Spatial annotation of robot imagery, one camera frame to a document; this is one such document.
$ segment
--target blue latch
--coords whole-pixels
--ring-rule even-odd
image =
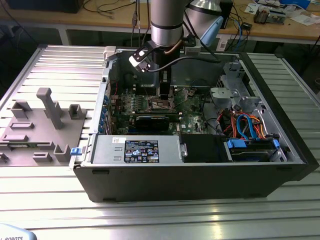
[[[82,155],[82,147],[73,147],[70,152],[71,156],[81,156]]]
[[[246,142],[243,139],[230,139],[229,141],[226,142],[228,145],[228,148],[246,148]]]
[[[280,148],[280,143],[279,143],[279,141],[277,139],[273,140],[273,144],[277,149]]]

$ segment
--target gray plastic part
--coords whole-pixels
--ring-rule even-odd
[[[0,161],[2,166],[67,166],[69,162],[58,161],[54,155],[56,145],[64,148],[69,145],[70,149],[76,148],[80,139],[85,119],[70,119],[68,109],[62,109],[61,121],[63,128],[56,130],[51,120],[47,118],[43,108],[35,108],[32,111],[25,112],[28,120],[34,124],[31,129],[12,129],[11,123],[16,123],[17,119],[13,116],[8,127],[5,128],[3,135],[27,135],[27,142],[4,142],[0,141],[0,152],[9,157],[7,163]],[[86,116],[87,110],[82,108],[82,113]],[[54,146],[38,145],[54,143]],[[33,160],[34,152],[48,152],[52,158],[50,162],[35,162]]]
[[[8,144],[0,144],[0,151],[11,151],[11,147]]]
[[[28,119],[25,112],[32,111],[26,101],[16,101],[11,108],[11,112],[18,121],[26,121]]]
[[[59,145],[55,146],[55,149],[53,151],[53,154],[55,155],[56,159],[58,159],[59,162],[69,162],[71,155],[70,155],[71,149],[69,145],[66,145],[64,148],[64,151],[62,152]]]
[[[53,150],[55,149],[55,144],[51,141],[48,143],[38,144],[37,147],[40,150]]]
[[[59,117],[61,117],[61,115],[62,115],[63,111],[62,111],[62,110],[61,110],[61,108],[60,108],[59,102],[54,101],[53,103],[54,103],[54,107],[55,107],[55,109],[57,110],[57,112],[58,112],[58,114],[59,114]],[[43,110],[43,111],[44,111],[44,113],[45,113],[46,117],[49,119],[49,118],[50,118],[50,116],[49,116],[49,114],[48,114],[48,111],[47,111],[46,109],[45,109],[45,110]]]
[[[1,162],[7,162],[9,158],[7,157],[7,155],[5,155],[3,152],[0,152],[0,161]]]
[[[40,87],[36,92],[36,96],[43,102],[47,115],[51,119],[54,128],[61,129],[63,127],[63,123],[60,119],[60,113],[56,109],[55,104],[50,97],[51,93],[52,91],[50,88]]]
[[[80,104],[71,104],[68,112],[72,120],[83,119],[85,117],[82,113]]]
[[[34,152],[32,158],[37,163],[52,161],[52,157],[50,156],[50,154],[48,152]]]
[[[35,125],[32,122],[13,122],[10,124],[11,129],[33,129]]]
[[[2,141],[8,142],[26,142],[28,140],[27,135],[4,135]]]

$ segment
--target side panel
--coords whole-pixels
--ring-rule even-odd
[[[245,63],[245,66],[249,71],[250,75],[253,77],[255,85],[257,87],[257,91],[263,95],[265,102],[267,103],[270,110],[273,112],[274,116],[278,120],[287,137],[290,139],[290,142],[293,145],[296,152],[298,153],[299,157],[305,163],[307,163],[307,167],[304,169],[304,171],[292,179],[299,181],[308,174],[312,173],[315,169],[317,169],[319,167],[319,164],[313,156],[313,154],[311,153],[311,151],[309,150],[306,143],[303,141],[302,137],[299,135],[295,126],[290,121],[287,114],[279,104],[273,92],[270,90],[267,83],[255,67],[253,61],[249,58],[249,56],[246,53],[241,53],[241,59]]]
[[[74,172],[90,200],[100,203],[266,197],[304,167],[78,167]]]

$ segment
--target wooden table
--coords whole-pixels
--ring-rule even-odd
[[[99,4],[111,3],[112,0],[98,0]],[[113,9],[122,5],[129,4],[130,0],[120,0],[116,4],[107,6]],[[250,0],[235,0],[235,7],[244,22],[252,24],[249,40],[280,42],[280,43],[299,43],[314,44],[320,34],[320,24],[305,26],[291,19],[286,19],[283,25],[267,23],[255,24],[253,14],[244,13],[245,5],[251,3]],[[96,10],[95,1],[89,2],[86,7]],[[113,19],[100,15],[96,12],[90,12],[83,8],[77,14],[63,12],[48,11],[30,11],[30,10],[11,10],[6,5],[10,14],[19,21],[23,26],[54,28],[59,31],[61,42],[63,45],[70,45],[67,30],[87,30],[87,31],[103,31],[103,32],[127,32],[132,31],[131,21],[135,5],[126,6],[113,11]],[[145,32],[148,27],[147,4],[140,4],[141,11],[141,28]],[[308,10],[320,11],[320,6],[311,4]],[[6,13],[0,8],[0,25],[14,26],[17,25]],[[233,38],[237,33],[233,22],[228,21],[226,29],[221,29],[218,34],[220,38],[217,50],[223,51],[227,40]]]

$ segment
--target electronic device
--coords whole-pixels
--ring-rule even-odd
[[[232,0],[220,0],[221,16],[223,17],[221,29],[225,29],[227,26],[233,4]]]
[[[84,0],[6,0],[11,9],[54,11],[76,14]]]
[[[105,49],[90,137],[71,151],[91,201],[266,197],[319,166],[246,53],[178,62],[162,99],[134,52]]]

